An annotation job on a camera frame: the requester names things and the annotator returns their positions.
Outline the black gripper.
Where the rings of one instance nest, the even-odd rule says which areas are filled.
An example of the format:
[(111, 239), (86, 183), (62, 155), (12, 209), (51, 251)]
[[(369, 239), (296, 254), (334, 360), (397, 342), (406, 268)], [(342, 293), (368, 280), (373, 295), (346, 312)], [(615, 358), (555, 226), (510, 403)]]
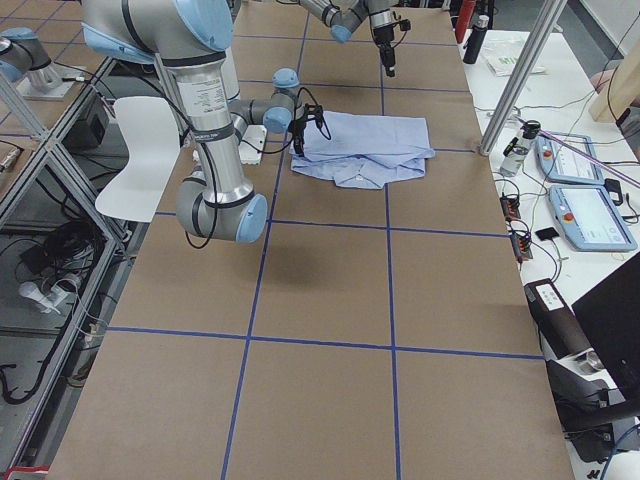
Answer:
[(381, 63), (384, 65), (387, 77), (395, 77), (396, 75), (395, 47), (392, 45), (395, 39), (394, 29), (396, 25), (396, 22), (392, 22), (373, 27), (373, 40), (378, 47)]
[(296, 110), (295, 118), (291, 122), (291, 134), (294, 153), (303, 155), (304, 131), (308, 123), (309, 108), (300, 107)]

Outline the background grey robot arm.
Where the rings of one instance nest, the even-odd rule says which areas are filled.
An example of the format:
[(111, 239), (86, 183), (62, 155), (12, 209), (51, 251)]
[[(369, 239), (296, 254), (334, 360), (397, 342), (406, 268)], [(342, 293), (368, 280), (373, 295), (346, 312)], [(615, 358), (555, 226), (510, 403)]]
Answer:
[(27, 27), (1, 32), (1, 73), (23, 98), (61, 101), (75, 81), (65, 81), (66, 67), (54, 64), (36, 33)]

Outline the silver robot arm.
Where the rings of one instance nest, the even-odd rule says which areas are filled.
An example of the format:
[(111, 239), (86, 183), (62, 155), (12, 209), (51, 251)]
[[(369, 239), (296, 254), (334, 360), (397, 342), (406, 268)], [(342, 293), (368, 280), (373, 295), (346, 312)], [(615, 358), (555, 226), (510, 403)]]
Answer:
[(245, 177), (239, 144), (254, 124), (303, 139), (308, 109), (296, 72), (278, 70), (267, 100), (229, 100), (222, 68), (233, 20), (225, 1), (85, 1), (82, 7), (90, 48), (140, 64), (159, 59), (175, 78), (200, 160), (177, 197), (183, 229), (205, 239), (256, 241), (268, 202)]
[(301, 0), (299, 5), (319, 19), (338, 43), (349, 41), (354, 32), (369, 21), (372, 40), (379, 51), (380, 62), (388, 77), (396, 75), (395, 29), (411, 29), (411, 23), (392, 10), (392, 1), (356, 1), (348, 7), (339, 7), (334, 1)]

